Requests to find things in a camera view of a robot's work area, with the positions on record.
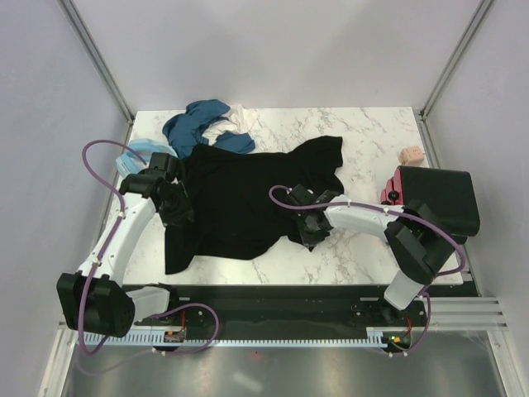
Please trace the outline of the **black t shirt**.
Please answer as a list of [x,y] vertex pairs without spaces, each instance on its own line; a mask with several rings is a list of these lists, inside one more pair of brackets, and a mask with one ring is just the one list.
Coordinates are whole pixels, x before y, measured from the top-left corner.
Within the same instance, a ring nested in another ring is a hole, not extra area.
[[319,136],[289,153],[236,154],[199,144],[184,159],[183,184],[194,219],[164,233],[164,270],[187,270],[195,256],[253,260],[281,237],[301,243],[295,213],[273,201],[285,201],[280,185],[297,185],[322,194],[343,193],[336,176],[343,165],[343,140]]

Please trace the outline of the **blue t shirt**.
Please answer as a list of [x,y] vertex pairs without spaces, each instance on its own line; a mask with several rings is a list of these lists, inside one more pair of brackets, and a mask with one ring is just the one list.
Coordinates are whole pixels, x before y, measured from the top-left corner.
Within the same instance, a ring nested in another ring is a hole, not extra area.
[[[221,116],[230,109],[231,106],[218,99],[190,103],[185,112],[171,117],[164,124],[162,133],[178,158],[187,158],[192,154],[195,146],[199,144],[210,146],[203,133],[213,122],[220,121]],[[221,139],[213,146],[237,154],[249,154],[256,148],[250,133]]]

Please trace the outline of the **black and pink drawer box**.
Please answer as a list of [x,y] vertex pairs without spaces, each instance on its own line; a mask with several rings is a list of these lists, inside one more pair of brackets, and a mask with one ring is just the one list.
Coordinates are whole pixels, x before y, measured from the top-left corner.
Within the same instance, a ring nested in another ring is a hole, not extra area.
[[400,165],[381,191],[380,202],[425,203],[453,235],[474,237],[480,229],[479,210],[470,173]]

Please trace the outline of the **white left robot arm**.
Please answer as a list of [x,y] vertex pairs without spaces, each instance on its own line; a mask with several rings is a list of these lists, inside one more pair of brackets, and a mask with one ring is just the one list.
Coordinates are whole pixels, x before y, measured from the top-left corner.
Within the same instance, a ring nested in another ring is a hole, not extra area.
[[89,333],[124,337],[133,323],[151,315],[172,325],[182,313],[164,287],[126,292],[122,286],[136,244],[155,216],[166,226],[193,218],[186,188],[163,176],[128,175],[114,193],[118,210],[92,253],[74,273],[63,273],[56,285],[64,319],[80,341]]

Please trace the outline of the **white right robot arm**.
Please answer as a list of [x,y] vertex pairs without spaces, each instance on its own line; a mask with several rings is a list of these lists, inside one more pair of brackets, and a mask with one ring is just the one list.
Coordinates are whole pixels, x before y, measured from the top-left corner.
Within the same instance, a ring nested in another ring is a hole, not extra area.
[[442,268],[451,256],[465,262],[455,236],[419,201],[408,206],[372,204],[326,192],[302,199],[290,194],[286,206],[296,212],[305,246],[315,246],[332,228],[368,234],[389,246],[398,272],[384,291],[378,312],[391,326],[408,316],[410,303],[423,296],[437,277],[448,274]]

